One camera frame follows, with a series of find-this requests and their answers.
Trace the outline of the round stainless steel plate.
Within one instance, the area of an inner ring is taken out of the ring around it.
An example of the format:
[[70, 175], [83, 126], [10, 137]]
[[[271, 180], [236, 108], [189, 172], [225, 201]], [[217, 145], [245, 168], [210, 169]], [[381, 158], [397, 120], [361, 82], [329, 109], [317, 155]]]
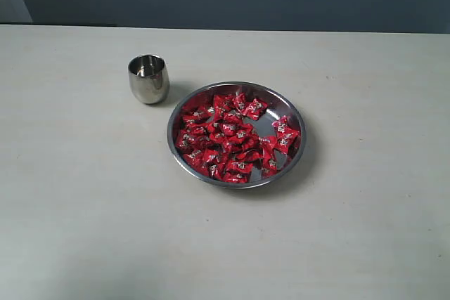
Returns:
[[[266, 112], [254, 121], [235, 108], [215, 112], [214, 94], [245, 93], [247, 102], [259, 98], [268, 104]], [[288, 117], [288, 126], [300, 132], [284, 155], [276, 148], [272, 123]], [[180, 153], [175, 147], [180, 130], [192, 137], [192, 152]], [[175, 160], [192, 176], [221, 188], [242, 190], [272, 183], [291, 171], [299, 162], [305, 148], [307, 133], [297, 108], [281, 94], [265, 86], [242, 81], [225, 81], [204, 86], [186, 96], [174, 108], [167, 125], [167, 143]], [[264, 158], [276, 160], [278, 173], [262, 178]], [[250, 175], [226, 171], [231, 160], [253, 163]]]

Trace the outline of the stainless steel cup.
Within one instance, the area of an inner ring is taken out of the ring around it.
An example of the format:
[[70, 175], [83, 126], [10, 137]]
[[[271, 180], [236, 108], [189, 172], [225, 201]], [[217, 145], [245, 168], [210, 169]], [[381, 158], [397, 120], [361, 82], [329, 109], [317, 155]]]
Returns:
[[155, 55], [137, 56], [129, 62], [129, 84], [134, 97], [143, 104], [154, 105], [169, 94], [166, 62]]

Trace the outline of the red wrapped candy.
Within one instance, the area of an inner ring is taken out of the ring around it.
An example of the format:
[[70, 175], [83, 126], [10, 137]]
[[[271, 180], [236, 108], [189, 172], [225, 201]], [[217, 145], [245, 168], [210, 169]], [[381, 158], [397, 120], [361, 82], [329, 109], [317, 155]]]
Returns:
[[247, 105], [243, 114], [247, 118], [257, 121], [266, 112], [267, 107], [268, 104], [265, 103], [263, 100], [260, 100], [259, 98], [254, 98], [253, 101], [251, 101]]
[[191, 146], [192, 137], [186, 130], [180, 130], [178, 136], [176, 137], [175, 147], [180, 153], [190, 153], [192, 152]]
[[276, 160], [273, 158], [264, 158], [262, 160], [261, 175], [262, 178], [270, 177], [278, 173]]
[[288, 126], [288, 117], [286, 115], [282, 116], [280, 119], [273, 122], [272, 127], [274, 128], [276, 137], [279, 138], [286, 132]]
[[236, 95], [233, 99], [234, 108], [241, 114], [247, 109], [249, 102], [247, 102], [245, 93]]
[[275, 148], [284, 155], [287, 155], [290, 146], [295, 142], [299, 135], [299, 131], [292, 129], [289, 126], [279, 126], [276, 129]]
[[253, 163], [231, 160], [226, 164], [226, 171], [240, 175], [250, 175], [253, 169]]
[[214, 94], [213, 107], [215, 112], [229, 112], [234, 109], [233, 94]]

